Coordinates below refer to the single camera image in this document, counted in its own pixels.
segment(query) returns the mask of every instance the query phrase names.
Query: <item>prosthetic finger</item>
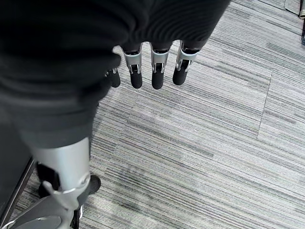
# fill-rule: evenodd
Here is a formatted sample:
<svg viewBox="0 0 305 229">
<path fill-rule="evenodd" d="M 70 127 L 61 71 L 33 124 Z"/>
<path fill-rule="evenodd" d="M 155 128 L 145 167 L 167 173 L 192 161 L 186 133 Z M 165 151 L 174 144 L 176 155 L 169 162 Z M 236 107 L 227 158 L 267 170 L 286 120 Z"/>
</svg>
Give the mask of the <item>prosthetic finger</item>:
<svg viewBox="0 0 305 229">
<path fill-rule="evenodd" d="M 172 42 L 150 43 L 152 58 L 152 87 L 156 90 L 163 86 L 164 70 Z"/>
<path fill-rule="evenodd" d="M 129 69 L 132 86 L 139 89 L 142 87 L 142 43 L 125 44 L 122 46 L 122 50 Z"/>
<path fill-rule="evenodd" d="M 190 65 L 194 62 L 196 55 L 202 49 L 205 43 L 206 41 L 180 41 L 176 68 L 173 73 L 173 83 L 175 85 L 182 85 L 184 83 Z"/>
</svg>

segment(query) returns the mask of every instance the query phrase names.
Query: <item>silver prosthetic socket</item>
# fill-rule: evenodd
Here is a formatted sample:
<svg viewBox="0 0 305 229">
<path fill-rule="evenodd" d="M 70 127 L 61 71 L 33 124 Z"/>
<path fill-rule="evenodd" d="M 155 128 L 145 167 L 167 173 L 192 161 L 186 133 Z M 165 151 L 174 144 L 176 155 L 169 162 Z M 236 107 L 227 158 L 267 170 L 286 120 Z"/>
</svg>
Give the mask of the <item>silver prosthetic socket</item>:
<svg viewBox="0 0 305 229">
<path fill-rule="evenodd" d="M 134 72 L 136 72 L 140 74 L 142 68 L 142 44 L 140 46 L 140 51 L 137 54 L 126 54 L 124 50 L 123 53 L 129 73 L 133 74 Z"/>
<path fill-rule="evenodd" d="M 169 50 L 167 52 L 163 53 L 157 53 L 154 51 L 152 44 L 151 45 L 151 61 L 152 61 L 152 72 L 156 73 L 157 72 L 157 64 L 160 63 L 162 65 L 161 67 L 161 73 L 164 73 L 165 66 L 167 63 L 167 58 L 169 54 Z"/>
<path fill-rule="evenodd" d="M 34 158 L 43 165 L 55 170 L 59 175 L 60 190 L 43 181 L 46 190 L 66 209 L 76 210 L 82 203 L 78 197 L 90 182 L 89 139 L 85 138 L 73 145 L 53 149 L 33 148 Z"/>
</svg>

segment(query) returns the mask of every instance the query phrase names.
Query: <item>gray carpet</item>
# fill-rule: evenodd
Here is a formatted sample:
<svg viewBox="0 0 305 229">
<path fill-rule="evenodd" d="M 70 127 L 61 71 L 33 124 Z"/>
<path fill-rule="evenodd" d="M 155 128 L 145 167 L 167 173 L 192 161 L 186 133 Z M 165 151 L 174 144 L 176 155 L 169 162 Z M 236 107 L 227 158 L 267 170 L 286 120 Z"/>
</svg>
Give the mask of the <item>gray carpet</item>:
<svg viewBox="0 0 305 229">
<path fill-rule="evenodd" d="M 296 15 L 300 14 L 300 6 L 301 0 L 285 0 L 285 9 Z"/>
<path fill-rule="evenodd" d="M 140 90 L 122 62 L 94 122 L 102 187 L 82 229 L 305 228 L 303 22 L 275 3 L 233 0 L 183 86 L 171 80 L 177 42 L 159 91 L 147 43 Z M 14 216 L 37 187 L 33 174 Z"/>
</svg>

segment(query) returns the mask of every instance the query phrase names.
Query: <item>prosthetic hand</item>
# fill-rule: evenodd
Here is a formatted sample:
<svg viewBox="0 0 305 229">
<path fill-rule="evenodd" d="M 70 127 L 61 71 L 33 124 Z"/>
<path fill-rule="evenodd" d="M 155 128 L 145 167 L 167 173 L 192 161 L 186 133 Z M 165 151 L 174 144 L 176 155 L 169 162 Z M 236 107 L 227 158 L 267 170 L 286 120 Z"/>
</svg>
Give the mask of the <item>prosthetic hand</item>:
<svg viewBox="0 0 305 229">
<path fill-rule="evenodd" d="M 180 40 L 173 82 L 181 85 L 229 0 L 4 0 L 0 3 L 0 105 L 32 155 L 58 178 L 50 196 L 4 228 L 77 228 L 90 188 L 89 138 L 98 101 L 118 87 L 122 47 L 134 88 L 141 46 L 150 42 L 160 89 L 171 44 Z"/>
</svg>

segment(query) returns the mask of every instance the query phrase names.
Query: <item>metal bracket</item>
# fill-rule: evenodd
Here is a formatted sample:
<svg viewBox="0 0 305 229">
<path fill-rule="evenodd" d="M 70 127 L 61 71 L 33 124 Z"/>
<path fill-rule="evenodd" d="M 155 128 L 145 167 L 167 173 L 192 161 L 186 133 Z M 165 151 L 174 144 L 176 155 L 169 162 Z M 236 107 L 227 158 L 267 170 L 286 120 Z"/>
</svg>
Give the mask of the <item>metal bracket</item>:
<svg viewBox="0 0 305 229">
<path fill-rule="evenodd" d="M 130 74 L 133 74 L 132 65 L 136 65 L 138 74 L 141 73 L 141 65 L 142 65 L 142 44 L 140 46 L 140 51 L 137 54 L 131 55 L 126 54 L 123 50 L 124 57 L 126 60 L 126 65 L 129 69 Z"/>
<path fill-rule="evenodd" d="M 198 54 L 198 52 L 193 53 L 193 54 L 187 54 L 183 51 L 183 42 L 180 41 L 180 47 L 178 50 L 178 54 L 177 54 L 177 62 L 176 62 L 176 69 L 177 71 L 181 70 L 181 65 L 182 65 L 182 61 L 183 60 L 188 60 L 188 65 L 185 69 L 185 72 L 187 72 L 190 68 L 190 65 L 193 63 L 193 61 L 196 59 L 196 55 Z"/>
<path fill-rule="evenodd" d="M 83 183 L 81 183 L 79 187 L 72 188 L 68 191 L 56 191 L 48 181 L 43 181 L 42 184 L 46 190 L 54 197 L 54 199 L 56 199 L 56 201 L 64 208 L 77 209 L 80 205 L 77 197 L 79 197 L 86 190 L 89 182 L 90 174 L 88 173 L 83 179 Z"/>
<path fill-rule="evenodd" d="M 162 64 L 162 68 L 161 68 L 161 73 L 164 73 L 165 70 L 165 66 L 167 63 L 167 58 L 168 58 L 168 54 L 169 54 L 169 50 L 167 52 L 164 53 L 157 53 L 153 50 L 153 46 L 151 45 L 151 60 L 152 60 L 152 72 L 156 73 L 157 72 L 157 64 L 161 63 Z"/>
<path fill-rule="evenodd" d="M 83 214 L 84 214 L 84 205 L 81 206 L 79 219 L 83 217 Z"/>
<path fill-rule="evenodd" d="M 117 68 L 113 68 L 113 69 L 112 69 L 113 74 L 116 74 L 117 71 L 118 71 Z"/>
</svg>

